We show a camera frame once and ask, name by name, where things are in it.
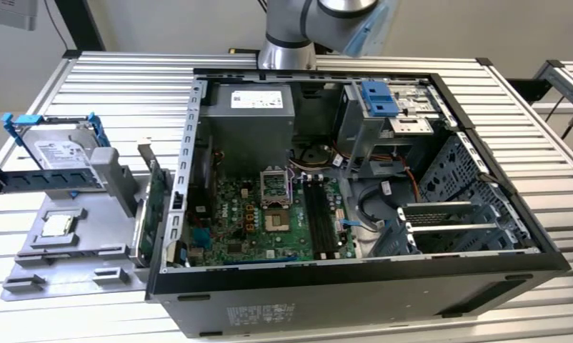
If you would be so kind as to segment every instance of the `green circuit board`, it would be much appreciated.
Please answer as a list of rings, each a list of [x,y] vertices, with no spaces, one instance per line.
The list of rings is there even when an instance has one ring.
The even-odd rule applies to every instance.
[[[247,197],[242,194],[243,188],[248,190]],[[325,183],[325,191],[326,206],[331,209],[331,222],[335,222],[335,212],[341,210],[345,214],[338,183]],[[287,231],[267,231],[266,221],[271,220],[272,209],[263,209],[260,206],[260,179],[220,179],[216,192],[215,216],[210,228],[211,246],[203,249],[202,254],[198,248],[196,254],[188,256],[194,265],[222,266],[239,262],[291,262],[315,259],[301,180],[295,179],[293,182],[293,203],[286,212],[282,212],[289,215]],[[351,230],[347,229],[341,236],[335,230],[335,241],[342,242],[338,257],[354,258]]]

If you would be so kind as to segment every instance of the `side panel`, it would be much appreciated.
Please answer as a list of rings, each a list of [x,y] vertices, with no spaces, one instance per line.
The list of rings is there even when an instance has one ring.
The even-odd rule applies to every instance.
[[[458,305],[473,307],[489,299],[467,313],[475,315],[544,283],[554,272],[526,277],[532,275],[533,279],[509,281],[505,274],[486,274],[170,294],[158,299],[187,337],[250,334],[437,319]],[[497,288],[509,290],[500,294]]]

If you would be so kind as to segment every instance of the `white wall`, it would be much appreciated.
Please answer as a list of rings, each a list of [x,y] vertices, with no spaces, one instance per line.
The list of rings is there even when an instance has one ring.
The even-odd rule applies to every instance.
[[[573,60],[573,0],[402,0],[385,54],[489,57],[509,77]]]
[[[90,0],[108,48],[182,54],[260,49],[256,0]],[[573,59],[573,0],[401,0],[386,56],[489,57],[509,77]]]
[[[264,12],[256,0],[88,0],[108,49],[226,54],[260,49]]]
[[[73,46],[56,8],[52,13]],[[0,25],[0,112],[28,110],[65,51],[43,0],[36,26],[35,31],[25,31]]]

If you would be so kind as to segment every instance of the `power supply label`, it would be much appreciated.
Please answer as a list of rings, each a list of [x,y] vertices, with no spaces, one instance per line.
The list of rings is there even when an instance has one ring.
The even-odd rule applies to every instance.
[[[231,93],[232,109],[283,109],[281,91],[234,91]]]
[[[295,304],[227,307],[231,326],[287,323],[295,316]]]

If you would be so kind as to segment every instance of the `chip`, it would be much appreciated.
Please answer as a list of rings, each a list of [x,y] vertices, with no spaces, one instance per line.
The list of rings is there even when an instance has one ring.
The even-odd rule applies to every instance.
[[[240,243],[231,243],[227,245],[227,252],[230,254],[240,254],[243,251],[243,246]]]

